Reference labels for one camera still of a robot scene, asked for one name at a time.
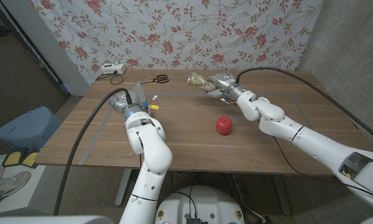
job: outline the table leg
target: table leg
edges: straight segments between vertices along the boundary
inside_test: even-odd
[[[287,197],[287,192],[285,188],[285,182],[283,181],[282,175],[273,175],[272,178],[275,182],[276,191],[279,196],[280,206],[284,215],[291,215],[292,209],[290,208],[290,202]]]
[[[127,183],[131,175],[131,169],[124,169],[122,179],[120,180],[119,190],[117,190],[116,200],[114,204],[120,206],[123,203],[124,195],[126,194]]]

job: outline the scissors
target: scissors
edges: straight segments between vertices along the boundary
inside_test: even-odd
[[[151,83],[151,82],[156,82],[156,83],[167,83],[169,81],[167,75],[158,75],[155,78],[151,78],[150,80],[143,81],[141,83]]]

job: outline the gray wall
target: gray wall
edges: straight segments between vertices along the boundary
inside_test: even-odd
[[[2,0],[2,2],[60,77],[69,93],[74,96],[83,96],[87,93],[90,89],[89,84],[69,60],[28,0]]]
[[[298,69],[373,129],[373,1],[325,0]]]

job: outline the yellow label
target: yellow label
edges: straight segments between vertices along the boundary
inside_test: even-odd
[[[159,106],[156,106],[156,105],[149,105],[149,108],[152,108],[152,109],[158,110],[158,109],[159,109]]]

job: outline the blue cushion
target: blue cushion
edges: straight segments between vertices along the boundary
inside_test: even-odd
[[[39,149],[45,145],[61,122],[42,106],[13,119],[0,128],[0,139],[12,148]]]

